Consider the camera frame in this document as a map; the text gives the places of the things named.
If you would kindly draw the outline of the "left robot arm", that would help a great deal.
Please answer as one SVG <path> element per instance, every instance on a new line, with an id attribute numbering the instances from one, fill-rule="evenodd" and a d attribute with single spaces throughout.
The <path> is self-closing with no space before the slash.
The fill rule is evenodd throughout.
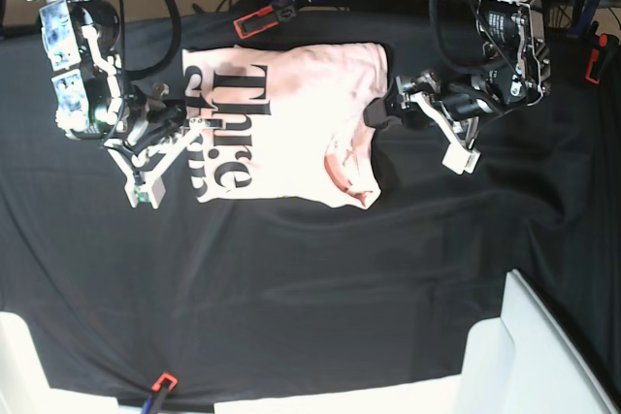
<path id="1" fill-rule="evenodd" d="M 452 57 L 441 35 L 440 0 L 429 0 L 434 46 L 455 77 L 439 80 L 425 72 L 396 77 L 382 98 L 364 111 L 377 130 L 400 124 L 412 130 L 441 129 L 467 153 L 482 129 L 511 112 L 537 104 L 549 91 L 549 49 L 542 0 L 466 0 L 483 41 L 483 58 Z"/>

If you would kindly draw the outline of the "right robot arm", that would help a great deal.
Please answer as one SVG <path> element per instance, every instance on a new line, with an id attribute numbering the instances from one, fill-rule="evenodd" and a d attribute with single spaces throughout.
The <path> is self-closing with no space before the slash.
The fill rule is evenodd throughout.
<path id="1" fill-rule="evenodd" d="M 53 70 L 55 121 L 74 141 L 96 141 L 126 177 L 132 207 L 159 207 L 163 175 L 218 119 L 189 110 L 164 83 L 144 92 L 138 81 L 165 70 L 180 50 L 181 20 L 175 0 L 163 0 L 172 23 L 164 57 L 141 70 L 126 67 L 125 9 L 106 0 L 44 0 L 41 36 Z"/>

